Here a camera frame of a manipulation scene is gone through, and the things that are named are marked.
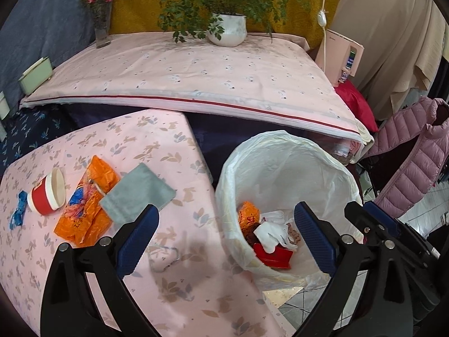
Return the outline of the pink floral tablecloth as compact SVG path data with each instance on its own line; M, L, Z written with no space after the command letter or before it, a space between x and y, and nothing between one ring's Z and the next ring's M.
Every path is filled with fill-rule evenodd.
M175 192L167 205L131 178ZM72 210L119 197L90 247L57 232ZM181 113L144 110L63 135L1 178L1 288L39 336L290 336L224 247L215 192Z

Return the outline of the green plant white pot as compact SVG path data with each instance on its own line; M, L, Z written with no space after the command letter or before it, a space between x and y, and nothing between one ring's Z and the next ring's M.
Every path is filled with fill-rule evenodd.
M171 31L175 42L188 37L205 39L211 34L217 39L225 36L224 16L245 17L269 35L274 24L287 22L289 0L159 0L161 7L157 25ZM304 7L308 0L297 0Z

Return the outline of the white cloth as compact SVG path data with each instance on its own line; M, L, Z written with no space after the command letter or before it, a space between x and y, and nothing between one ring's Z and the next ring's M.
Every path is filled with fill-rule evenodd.
M260 226L255 229L254 234L265 252L274 252L277 245L292 252L297 251L297 246L290 244L288 241L287 223L293 223L294 225L294 219L283 211L269 211L260 215Z

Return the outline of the blue string scrap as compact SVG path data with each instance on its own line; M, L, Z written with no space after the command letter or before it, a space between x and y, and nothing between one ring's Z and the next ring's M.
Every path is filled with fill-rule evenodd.
M16 227L21 227L24 223L24 214L28 204L28 194L22 190L17 196L17 207L11 215L9 229L12 231Z

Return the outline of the pink water dispenser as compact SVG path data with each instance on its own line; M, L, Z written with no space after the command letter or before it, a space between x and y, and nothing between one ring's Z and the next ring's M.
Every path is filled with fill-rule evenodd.
M358 70L365 48L335 31L326 30L315 62L329 82L338 87Z

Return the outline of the green tissue box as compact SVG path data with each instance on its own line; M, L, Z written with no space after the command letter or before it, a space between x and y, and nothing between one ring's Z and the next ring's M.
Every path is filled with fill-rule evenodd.
M31 95L45 81L51 79L53 73L49 57L42 57L26 69L18 82L26 96Z

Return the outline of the red paper box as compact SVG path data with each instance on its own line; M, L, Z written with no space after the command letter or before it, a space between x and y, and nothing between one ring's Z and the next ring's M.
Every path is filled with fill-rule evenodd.
M253 250L256 257L266 266L276 269L290 269L290 260L293 256L293 252L280 245L275 247L274 252L265 252L261 243L255 243Z

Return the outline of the orange snack wrapper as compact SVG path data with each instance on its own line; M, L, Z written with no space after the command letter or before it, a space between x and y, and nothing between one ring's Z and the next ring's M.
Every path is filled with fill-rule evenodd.
M76 247L96 244L113 223L102 209L100 200L119 181L120 177L112 167L94 155L63 209L54 233Z

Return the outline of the orange printed plastic bag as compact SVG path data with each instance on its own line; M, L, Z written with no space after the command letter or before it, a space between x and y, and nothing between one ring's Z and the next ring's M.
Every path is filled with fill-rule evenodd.
M257 242L255 229L260 226L260 210L251 202L243 202L237 209L238 222L244 239L252 246Z

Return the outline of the glass vase red flowers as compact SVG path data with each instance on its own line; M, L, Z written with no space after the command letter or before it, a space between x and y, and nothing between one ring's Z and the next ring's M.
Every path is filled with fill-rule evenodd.
M89 11L95 34L97 49L110 44L109 30L113 0L81 0L81 4Z

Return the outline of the red cloth cover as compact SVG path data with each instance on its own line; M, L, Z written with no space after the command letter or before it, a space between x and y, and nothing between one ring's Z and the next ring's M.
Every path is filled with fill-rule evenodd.
M347 107L369 132L378 132L374 114L366 99L350 81L340 83L335 87L336 93L343 99Z

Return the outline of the navy floral cloth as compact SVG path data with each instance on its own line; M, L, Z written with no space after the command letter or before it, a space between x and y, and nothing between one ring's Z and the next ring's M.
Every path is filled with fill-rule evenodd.
M79 129L62 105L25 108L7 120L1 141L1 176L17 159L52 140Z

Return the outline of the grey drawstring pouch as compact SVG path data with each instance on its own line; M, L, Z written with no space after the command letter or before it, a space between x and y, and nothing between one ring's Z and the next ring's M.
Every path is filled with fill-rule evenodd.
M107 192L100 207L113 222L123 225L135 221L147 205L162 210L175 195L176 190L140 163Z

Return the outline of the beige curtain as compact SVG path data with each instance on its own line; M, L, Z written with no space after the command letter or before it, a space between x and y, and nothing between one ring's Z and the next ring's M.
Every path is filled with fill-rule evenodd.
M331 28L365 48L352 82L375 119L391 117L413 88L431 87L446 27L433 0L340 0Z

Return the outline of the red white paper cup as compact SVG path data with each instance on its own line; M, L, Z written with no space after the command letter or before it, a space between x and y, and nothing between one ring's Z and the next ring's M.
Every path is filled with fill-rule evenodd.
M62 171L55 167L28 193L28 206L31 211L47 216L65 204L65 179Z

